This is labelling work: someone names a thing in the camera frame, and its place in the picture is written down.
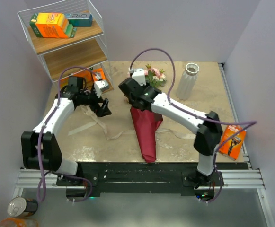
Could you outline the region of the white printed ribbon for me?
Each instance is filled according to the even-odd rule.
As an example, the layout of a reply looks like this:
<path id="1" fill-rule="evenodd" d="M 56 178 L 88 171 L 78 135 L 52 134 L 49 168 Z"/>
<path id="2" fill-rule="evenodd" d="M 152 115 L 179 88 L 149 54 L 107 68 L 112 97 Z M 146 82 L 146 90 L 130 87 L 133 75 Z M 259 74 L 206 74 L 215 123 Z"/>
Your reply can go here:
<path id="1" fill-rule="evenodd" d="M 91 117 L 91 119 L 93 120 L 90 123 L 87 123 L 85 125 L 82 125 L 74 130 L 71 130 L 68 132 L 68 136 L 72 136 L 74 134 L 77 134 L 83 130 L 86 130 L 88 128 L 91 128 L 95 125 L 99 125 L 104 132 L 104 135 L 106 137 L 107 140 L 116 140 L 118 139 L 121 135 L 130 135 L 130 134 L 136 134 L 135 130 L 124 130 L 119 132 L 118 134 L 116 134 L 115 136 L 108 136 L 108 131 L 107 131 L 107 126 L 106 124 L 104 124 L 101 120 L 99 120 L 99 118 L 97 116 L 95 116 L 95 114 L 91 111 L 91 109 L 89 107 L 82 107 L 81 108 L 82 112 L 86 115 Z M 156 133 L 165 133 L 165 132 L 171 132 L 173 135 L 175 135 L 177 138 L 179 139 L 184 139 L 184 140 L 191 140 L 191 139 L 195 139 L 196 136 L 193 134 L 186 134 L 186 133 L 180 133 L 177 132 L 175 130 L 172 129 L 167 129 L 167 128 L 158 128 L 156 130 Z"/>

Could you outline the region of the pink flower bunch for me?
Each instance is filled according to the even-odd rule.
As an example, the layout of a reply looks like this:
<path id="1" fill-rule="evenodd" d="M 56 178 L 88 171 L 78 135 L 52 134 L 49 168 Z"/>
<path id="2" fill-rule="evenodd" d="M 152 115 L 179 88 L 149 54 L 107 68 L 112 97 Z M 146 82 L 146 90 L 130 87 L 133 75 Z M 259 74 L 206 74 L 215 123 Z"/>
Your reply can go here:
<path id="1" fill-rule="evenodd" d="M 153 68 L 150 64 L 147 64 L 144 70 L 146 82 L 152 87 L 163 87 L 166 84 L 166 76 L 164 69 Z"/>

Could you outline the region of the red wrapping paper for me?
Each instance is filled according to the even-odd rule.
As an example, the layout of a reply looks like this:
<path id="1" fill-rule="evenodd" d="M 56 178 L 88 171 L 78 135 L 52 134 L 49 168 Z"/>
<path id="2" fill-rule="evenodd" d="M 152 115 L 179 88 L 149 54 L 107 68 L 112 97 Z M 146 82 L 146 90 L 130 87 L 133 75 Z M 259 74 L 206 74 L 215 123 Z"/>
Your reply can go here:
<path id="1" fill-rule="evenodd" d="M 156 161 L 156 130 L 163 122 L 161 114 L 134 107 L 130 109 L 142 158 L 146 163 Z"/>

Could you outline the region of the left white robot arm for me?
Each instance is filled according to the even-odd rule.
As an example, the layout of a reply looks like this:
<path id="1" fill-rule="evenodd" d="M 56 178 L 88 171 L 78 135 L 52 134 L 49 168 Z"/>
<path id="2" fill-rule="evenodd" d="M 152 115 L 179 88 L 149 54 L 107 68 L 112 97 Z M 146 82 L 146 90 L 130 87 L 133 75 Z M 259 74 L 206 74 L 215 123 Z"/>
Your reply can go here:
<path id="1" fill-rule="evenodd" d="M 97 117 L 110 115 L 108 99 L 101 96 L 108 88 L 108 82 L 100 79 L 88 90 L 84 78 L 70 76 L 68 84 L 56 94 L 44 119 L 32 131 L 21 135 L 24 167 L 67 175 L 72 185 L 80 185 L 84 174 L 78 170 L 77 162 L 63 158 L 56 135 L 77 106 L 89 106 Z"/>

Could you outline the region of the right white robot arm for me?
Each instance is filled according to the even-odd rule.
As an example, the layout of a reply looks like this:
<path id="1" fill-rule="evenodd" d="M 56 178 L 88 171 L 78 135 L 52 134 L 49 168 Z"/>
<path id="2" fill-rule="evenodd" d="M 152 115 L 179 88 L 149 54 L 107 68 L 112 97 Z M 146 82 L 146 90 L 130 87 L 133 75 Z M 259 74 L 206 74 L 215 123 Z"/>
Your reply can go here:
<path id="1" fill-rule="evenodd" d="M 197 181 L 207 186 L 213 181 L 216 152 L 222 136 L 217 113 L 200 112 L 173 99 L 150 85 L 142 86 L 133 78 L 126 78 L 118 85 L 132 107 L 166 116 L 183 125 L 195 135 L 194 148 L 199 153 Z"/>

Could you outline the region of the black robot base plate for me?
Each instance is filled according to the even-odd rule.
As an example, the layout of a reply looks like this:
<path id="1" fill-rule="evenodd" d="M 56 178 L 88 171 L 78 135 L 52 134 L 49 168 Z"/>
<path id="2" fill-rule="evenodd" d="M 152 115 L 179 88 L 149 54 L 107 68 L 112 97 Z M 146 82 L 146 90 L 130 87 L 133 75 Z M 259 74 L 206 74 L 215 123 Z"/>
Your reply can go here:
<path id="1" fill-rule="evenodd" d="M 221 172 L 210 176 L 196 172 L 196 163 L 138 163 L 138 162 L 80 162 L 79 179 L 58 176 L 57 185 L 66 187 L 68 196 L 82 196 L 85 183 L 92 190 L 91 196 L 102 193 L 165 193 L 210 199 L 213 190 L 221 188 Z"/>

